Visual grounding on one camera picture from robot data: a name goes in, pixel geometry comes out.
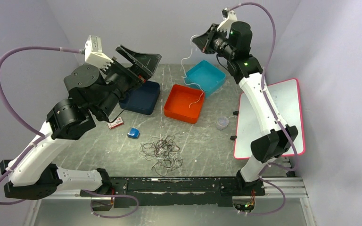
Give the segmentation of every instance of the tangled black cable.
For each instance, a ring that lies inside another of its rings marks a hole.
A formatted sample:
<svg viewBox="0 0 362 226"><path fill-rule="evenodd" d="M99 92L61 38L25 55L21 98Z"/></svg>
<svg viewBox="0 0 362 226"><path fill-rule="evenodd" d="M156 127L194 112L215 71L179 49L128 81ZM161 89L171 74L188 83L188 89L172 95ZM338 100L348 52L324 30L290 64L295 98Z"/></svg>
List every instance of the tangled black cable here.
<svg viewBox="0 0 362 226"><path fill-rule="evenodd" d="M182 166L183 159L178 155L180 147L174 142L175 136L168 135L166 138L151 137L150 141L145 144L141 144L140 158L146 160L156 159L157 162L152 166L152 170L165 177L169 171L173 171ZM156 168L165 169L165 174L160 174Z"/></svg>

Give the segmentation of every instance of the dark blue bin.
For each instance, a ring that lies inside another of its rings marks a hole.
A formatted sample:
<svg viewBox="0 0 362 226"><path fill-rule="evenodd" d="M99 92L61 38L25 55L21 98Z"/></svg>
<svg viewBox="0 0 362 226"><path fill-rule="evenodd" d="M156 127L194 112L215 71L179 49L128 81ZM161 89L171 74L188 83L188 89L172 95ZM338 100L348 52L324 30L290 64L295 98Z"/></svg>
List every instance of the dark blue bin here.
<svg viewBox="0 0 362 226"><path fill-rule="evenodd" d="M127 111L150 115L155 108L159 94L159 83L146 81L139 89L130 91L128 97L119 101L119 105L120 108Z"/></svg>

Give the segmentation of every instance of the clear plastic cup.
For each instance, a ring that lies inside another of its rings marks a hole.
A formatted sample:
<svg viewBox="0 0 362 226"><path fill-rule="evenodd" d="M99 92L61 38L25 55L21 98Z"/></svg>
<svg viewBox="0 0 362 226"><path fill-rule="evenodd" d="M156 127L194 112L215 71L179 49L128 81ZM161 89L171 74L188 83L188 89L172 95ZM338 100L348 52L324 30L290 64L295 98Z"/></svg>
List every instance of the clear plastic cup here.
<svg viewBox="0 0 362 226"><path fill-rule="evenodd" d="M217 119L216 128L217 128L218 130L223 130L223 129L225 129L225 128L228 126L228 123L229 123L229 122L230 122L230 121L228 120L227 117L221 116L221 117L219 117L219 118Z"/></svg>

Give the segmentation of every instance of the small blue cube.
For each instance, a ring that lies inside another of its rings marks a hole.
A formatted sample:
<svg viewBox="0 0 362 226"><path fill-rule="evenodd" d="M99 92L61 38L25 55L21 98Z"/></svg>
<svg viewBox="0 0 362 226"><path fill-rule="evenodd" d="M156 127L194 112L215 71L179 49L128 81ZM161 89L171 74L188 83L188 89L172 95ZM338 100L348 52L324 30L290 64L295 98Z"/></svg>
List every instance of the small blue cube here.
<svg viewBox="0 0 362 226"><path fill-rule="evenodd" d="M140 136L140 131L135 128L131 128L130 132L127 133L127 136L132 139L137 139Z"/></svg>

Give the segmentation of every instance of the white cable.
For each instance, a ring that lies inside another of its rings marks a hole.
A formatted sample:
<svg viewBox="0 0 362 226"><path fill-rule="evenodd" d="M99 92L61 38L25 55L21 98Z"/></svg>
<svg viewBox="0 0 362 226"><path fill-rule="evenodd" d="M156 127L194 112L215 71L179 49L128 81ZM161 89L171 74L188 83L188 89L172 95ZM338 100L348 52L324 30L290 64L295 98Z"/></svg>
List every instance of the white cable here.
<svg viewBox="0 0 362 226"><path fill-rule="evenodd" d="M182 69L184 70L184 76L182 77L183 80L184 80L184 84L187 85L187 86L189 86L189 85L197 85L197 86L199 87L200 91L202 91L202 94L200 94L199 99L198 99L197 101L193 102L193 103L190 103L190 104L189 104L189 108L191 108L191 105L192 105L192 104L196 104L197 102L199 102L200 99L202 98L202 95L205 93L205 92L203 91L203 89L200 87L199 84L197 84L197 83L187 84L187 83L185 82L185 79L187 78L187 73L185 72L184 65L182 64L182 62L183 62L184 60L191 58L192 52L193 52L192 39L195 38L195 37L197 37L197 36L199 36L199 35L194 34L194 35L190 38L190 40L189 40L189 44L191 45L191 54L189 55L189 57L183 58L183 59L181 60L181 67L182 67Z"/></svg>

